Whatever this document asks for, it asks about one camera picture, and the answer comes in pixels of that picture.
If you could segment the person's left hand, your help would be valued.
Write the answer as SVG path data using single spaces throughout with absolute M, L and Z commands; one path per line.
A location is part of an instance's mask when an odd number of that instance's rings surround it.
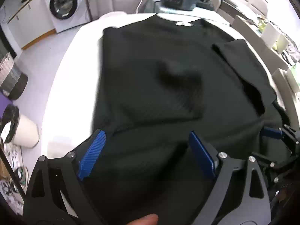
M 158 220 L 159 220 L 158 215 L 149 214 L 142 218 L 129 222 L 127 225 L 157 225 Z

